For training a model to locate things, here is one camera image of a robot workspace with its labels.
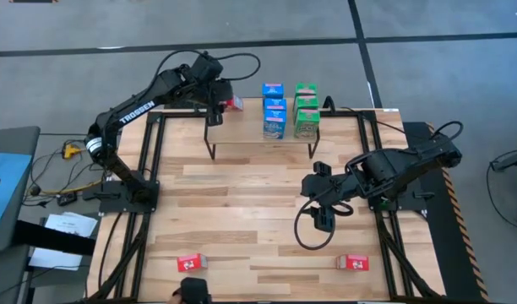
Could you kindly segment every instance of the black metal frame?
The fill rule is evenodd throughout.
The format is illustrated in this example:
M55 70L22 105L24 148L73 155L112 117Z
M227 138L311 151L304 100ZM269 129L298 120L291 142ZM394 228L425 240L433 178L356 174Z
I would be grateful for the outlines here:
M372 133L373 133L373 143L375 146L375 149L381 149L382 144L380 142L380 136L378 133L378 124L376 121L376 115L375 111L337 111L335 109L335 104L331 100L331 98L327 98L323 110L320 111L321 117L355 117L357 119L360 138L362 142L362 149L364 153L369 152L369 142L367 141L367 133L366 133L366 126L364 122L364 117L370 122ZM166 119L168 118L201 118L206 117L205 112L203 111L190 111L190 112L150 112L148 114L148 119L146 123L146 128L144 130L144 141L142 143L142 150L140 152L140 158L139 158L139 171L144 173L145 163L147 159L148 154L148 147L150 144L150 138L151 138L151 132L153 128L153 123L158 122L159 128L157 130L157 138L155 141L155 149L153 154L153 162L152 162L152 168L150 173L150 180L156 179L157 173L159 170L159 163L161 158L161 146L162 146L162 140L164 135L164 129L166 125ZM210 148L210 144L208 143L208 133L207 133L208 127L204 127L204 141L208 147L208 152L210 153L210 157L212 160L215 158L215 144L213 145L213 148ZM314 154L314 150L311 149L311 144L308 146L310 155ZM370 203L370 209L373 209L373 204ZM384 222L384 217L381 210L375 209L375 221L377 224L377 227L379 223ZM150 223L150 217L151 213L144 214L143 221L146 221L146 227L149 227ZM397 218L397 215L395 211L389 211L389 218L390 218L390 224L392 228L392 234L395 239L395 243L398 246L398 248L405 253L405 249L403 247L403 241L401 238L401 232L400 232L400 226L399 221ZM129 249L129 245L131 244L131 241L133 239L133 231L134 226L136 223L136 214L131 213L128 218L128 225L125 233L125 239L124 239L124 246L122 250L122 255ZM386 276L386 283L389 290L389 297L391 300L393 300L395 297L397 297L397 289L395 285L395 277L392 269L392 263L389 255L389 249L387 244L382 240L381 237L379 237L380 242L380 248L381 248L381 254L383 258L384 263L384 272ZM132 281L132 290L131 290L131 297L134 299L138 299L139 295L139 287L140 287L140 281L142 276L142 268L144 266L144 254L145 254L145 246L146 243L144 242L143 245L139 248L137 253L137 259L136 264L134 267L134 273L133 273L133 281ZM402 279L403 279L403 286L405 288L405 295L406 296L413 296L413 290L412 290L412 284L409 280L408 276L406 275L405 271L403 269L401 270ZM114 298L122 298L122 290L123 290L123 281L125 280L125 272L122 273L122 276L119 278L119 281L116 285L116 292L114 294Z

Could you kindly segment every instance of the wooden table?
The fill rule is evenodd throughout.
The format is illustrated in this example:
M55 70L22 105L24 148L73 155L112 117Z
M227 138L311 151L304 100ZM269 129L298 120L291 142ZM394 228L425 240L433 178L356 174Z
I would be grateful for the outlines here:
M377 119L402 128L397 111L377 110ZM123 129L118 154L131 168L138 165L144 125L141 117ZM330 164L336 174L362 153L356 118L323 118L313 160L300 144L276 143L219 145L216 160L211 160L203 131L201 118L167 121L158 176L161 198L150 223L140 301L168 300L186 276L207 279L213 301L388 299L375 219L365 200L351 200L354 215L337 218L335 236L322 250L299 247L293 235L294 217L306 201L299 195L301 181L313 172L312 163ZM385 148L406 147L404 134L382 125L379 131ZM152 138L150 151L154 142ZM407 257L443 294L427 222L411 211L398 216ZM115 218L110 214L101 221L88 277L90 294L97 290L101 255ZM123 215L109 246L103 281L120 258L126 223ZM308 217L300 219L298 228L308 244L317 245L327 236ZM209 268L178 273L176 257L196 252L208 257ZM335 257L346 253L369 256L370 271L335 269ZM402 294L399 267L392 259ZM128 268L124 295L130 293L133 269Z

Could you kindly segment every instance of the small red carton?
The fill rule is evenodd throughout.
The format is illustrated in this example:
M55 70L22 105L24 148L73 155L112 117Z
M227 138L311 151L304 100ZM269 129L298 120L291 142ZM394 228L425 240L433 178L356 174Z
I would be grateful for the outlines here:
M366 256L345 254L337 257L337 269L349 269L358 271L369 270L369 258Z
M193 254L190 256L177 258L177 271L186 272L195 269L207 269L208 261L206 257L200 253Z

